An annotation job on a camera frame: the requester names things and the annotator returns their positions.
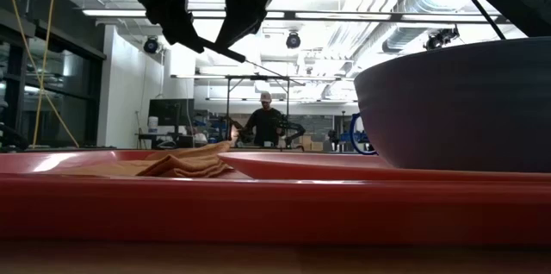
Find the brown cloth napkin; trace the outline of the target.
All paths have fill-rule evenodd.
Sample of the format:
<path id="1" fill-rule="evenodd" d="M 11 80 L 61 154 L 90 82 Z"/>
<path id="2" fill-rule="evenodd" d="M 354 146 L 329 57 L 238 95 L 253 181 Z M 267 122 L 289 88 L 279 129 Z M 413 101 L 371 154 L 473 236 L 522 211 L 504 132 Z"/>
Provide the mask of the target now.
<path id="1" fill-rule="evenodd" d="M 222 141 L 193 149 L 159 151 L 142 160 L 79 166 L 56 173 L 86 176 L 218 177 L 230 169 L 218 154 L 228 152 L 231 146 L 230 141 Z"/>

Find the blue mug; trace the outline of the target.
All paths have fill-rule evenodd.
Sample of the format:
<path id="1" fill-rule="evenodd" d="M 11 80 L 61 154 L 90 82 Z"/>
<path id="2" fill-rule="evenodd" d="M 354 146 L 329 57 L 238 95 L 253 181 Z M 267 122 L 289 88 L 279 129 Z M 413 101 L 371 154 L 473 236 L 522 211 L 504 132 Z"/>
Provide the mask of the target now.
<path id="1" fill-rule="evenodd" d="M 353 114 L 351 116 L 351 121 L 350 121 L 350 128 L 349 128 L 349 137 L 350 137 L 350 142 L 351 142 L 351 145 L 353 147 L 353 149 L 358 153 L 358 154 L 361 154 L 361 155 L 365 155 L 365 156 L 375 156 L 375 155 L 378 155 L 378 152 L 376 150 L 362 150 L 359 146 L 358 146 L 358 141 L 356 140 L 356 122 L 358 119 L 361 118 L 361 114 L 360 113 L 356 113 L 356 114 Z"/>

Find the pink plate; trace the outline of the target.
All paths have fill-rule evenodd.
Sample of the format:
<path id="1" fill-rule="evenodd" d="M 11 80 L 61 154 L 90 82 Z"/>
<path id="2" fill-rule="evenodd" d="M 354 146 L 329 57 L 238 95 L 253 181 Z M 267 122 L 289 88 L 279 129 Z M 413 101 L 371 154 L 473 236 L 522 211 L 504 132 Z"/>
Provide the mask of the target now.
<path id="1" fill-rule="evenodd" d="M 417 180 L 551 183 L 551 173 L 403 169 L 377 156 L 329 153 L 229 152 L 220 160 L 255 179 Z"/>

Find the blue bowl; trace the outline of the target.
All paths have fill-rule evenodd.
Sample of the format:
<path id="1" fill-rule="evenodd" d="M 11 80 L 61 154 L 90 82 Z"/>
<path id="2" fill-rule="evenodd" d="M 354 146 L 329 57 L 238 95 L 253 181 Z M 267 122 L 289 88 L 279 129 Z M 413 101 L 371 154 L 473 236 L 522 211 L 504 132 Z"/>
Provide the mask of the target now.
<path id="1" fill-rule="evenodd" d="M 354 86 L 390 165 L 551 172 L 551 37 L 414 53 L 367 68 Z"/>

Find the red plastic tray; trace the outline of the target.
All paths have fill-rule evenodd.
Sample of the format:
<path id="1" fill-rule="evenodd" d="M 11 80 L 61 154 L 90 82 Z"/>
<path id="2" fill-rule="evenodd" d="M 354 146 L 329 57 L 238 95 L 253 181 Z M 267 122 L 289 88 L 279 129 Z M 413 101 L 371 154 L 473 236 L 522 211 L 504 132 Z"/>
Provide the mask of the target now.
<path id="1" fill-rule="evenodd" d="M 0 154 L 0 239 L 551 246 L 551 183 L 56 173 L 146 156 Z"/>

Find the black overhead light bar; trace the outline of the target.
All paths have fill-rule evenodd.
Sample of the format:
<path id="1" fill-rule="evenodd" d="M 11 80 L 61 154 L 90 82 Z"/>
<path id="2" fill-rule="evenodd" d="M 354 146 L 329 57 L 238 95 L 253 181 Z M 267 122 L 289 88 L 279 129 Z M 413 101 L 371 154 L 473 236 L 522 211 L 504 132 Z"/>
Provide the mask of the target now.
<path id="1" fill-rule="evenodd" d="M 86 16 L 96 18 L 146 18 L 144 9 L 82 9 Z M 195 19 L 222 20 L 226 12 L 221 9 L 191 11 Z M 512 24 L 502 15 L 489 15 L 496 24 Z M 396 22 L 396 23 L 446 23 L 483 24 L 486 18 L 476 13 L 398 13 L 398 12 L 343 12 L 343 11 L 295 11 L 269 10 L 266 21 L 315 21 L 315 22 Z"/>

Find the black computer monitor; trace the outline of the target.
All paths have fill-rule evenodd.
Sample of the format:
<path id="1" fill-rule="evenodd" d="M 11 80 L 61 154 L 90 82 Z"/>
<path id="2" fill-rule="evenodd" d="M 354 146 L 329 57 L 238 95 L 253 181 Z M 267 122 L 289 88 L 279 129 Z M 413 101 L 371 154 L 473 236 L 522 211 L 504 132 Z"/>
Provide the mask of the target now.
<path id="1" fill-rule="evenodd" d="M 151 99 L 148 116 L 157 117 L 159 126 L 185 126 L 194 110 L 194 99 Z"/>

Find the person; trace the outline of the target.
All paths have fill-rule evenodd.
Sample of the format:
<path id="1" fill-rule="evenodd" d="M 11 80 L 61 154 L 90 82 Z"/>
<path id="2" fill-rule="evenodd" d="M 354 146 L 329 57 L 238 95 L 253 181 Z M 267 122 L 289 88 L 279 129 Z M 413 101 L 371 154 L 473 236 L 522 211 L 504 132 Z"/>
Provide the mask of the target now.
<path id="1" fill-rule="evenodd" d="M 262 107 L 251 114 L 245 129 L 248 131 L 256 129 L 253 141 L 256 146 L 264 146 L 266 142 L 274 146 L 283 135 L 282 128 L 278 126 L 282 113 L 271 107 L 272 96 L 268 92 L 261 94 L 260 102 Z"/>

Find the cardboard boxes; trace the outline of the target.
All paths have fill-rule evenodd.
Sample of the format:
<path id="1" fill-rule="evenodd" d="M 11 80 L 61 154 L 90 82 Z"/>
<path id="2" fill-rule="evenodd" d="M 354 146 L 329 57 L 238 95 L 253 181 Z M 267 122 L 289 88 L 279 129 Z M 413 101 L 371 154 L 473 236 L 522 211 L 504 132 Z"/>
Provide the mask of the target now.
<path id="1" fill-rule="evenodd" d="M 303 135 L 299 138 L 300 145 L 308 152 L 322 152 L 324 150 L 324 142 L 316 141 L 311 135 Z"/>

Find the black ceiling track light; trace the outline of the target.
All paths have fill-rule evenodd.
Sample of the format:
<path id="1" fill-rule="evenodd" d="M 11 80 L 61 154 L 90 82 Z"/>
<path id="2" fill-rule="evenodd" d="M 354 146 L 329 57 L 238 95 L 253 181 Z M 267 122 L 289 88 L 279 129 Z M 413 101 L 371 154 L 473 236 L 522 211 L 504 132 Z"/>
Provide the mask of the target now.
<path id="1" fill-rule="evenodd" d="M 423 48 L 427 51 L 442 48 L 459 37 L 460 33 L 457 26 L 441 28 L 428 33 L 428 40 L 423 44 Z"/>

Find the black background stand frame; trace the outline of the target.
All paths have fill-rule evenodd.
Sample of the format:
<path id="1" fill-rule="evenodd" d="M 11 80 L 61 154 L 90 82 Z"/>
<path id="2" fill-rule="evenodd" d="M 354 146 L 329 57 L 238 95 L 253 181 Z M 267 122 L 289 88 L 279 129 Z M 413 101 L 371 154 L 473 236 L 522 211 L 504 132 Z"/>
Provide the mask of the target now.
<path id="1" fill-rule="evenodd" d="M 226 81 L 226 139 L 231 139 L 231 119 L 229 116 L 230 112 L 230 96 L 231 92 L 238 87 L 244 80 L 248 81 L 274 81 L 274 82 L 283 82 L 285 81 L 287 83 L 287 86 L 282 86 L 283 90 L 289 94 L 290 84 L 294 83 L 298 86 L 304 86 L 306 84 L 306 81 L 309 82 L 337 82 L 337 81 L 351 81 L 351 78 L 340 78 L 340 77 L 290 77 L 290 76 L 268 76 L 268 75 L 259 75 L 259 74 L 251 74 L 251 75 L 171 75 L 171 78 L 178 78 L 178 79 L 194 79 L 194 80 L 225 80 Z M 289 111 L 289 104 L 290 99 L 289 95 L 284 99 L 284 102 L 286 103 L 286 111 Z"/>

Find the silver ventilation duct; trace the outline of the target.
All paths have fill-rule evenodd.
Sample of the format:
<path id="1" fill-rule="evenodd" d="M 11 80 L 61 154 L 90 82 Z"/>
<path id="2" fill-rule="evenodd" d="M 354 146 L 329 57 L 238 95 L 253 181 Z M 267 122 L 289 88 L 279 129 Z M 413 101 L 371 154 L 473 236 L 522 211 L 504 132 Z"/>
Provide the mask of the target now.
<path id="1" fill-rule="evenodd" d="M 402 13 L 455 13 L 468 0 L 399 0 L 397 11 Z M 423 34 L 427 28 L 408 28 L 395 25 L 391 34 L 383 41 L 384 53 L 399 53 L 406 45 Z"/>

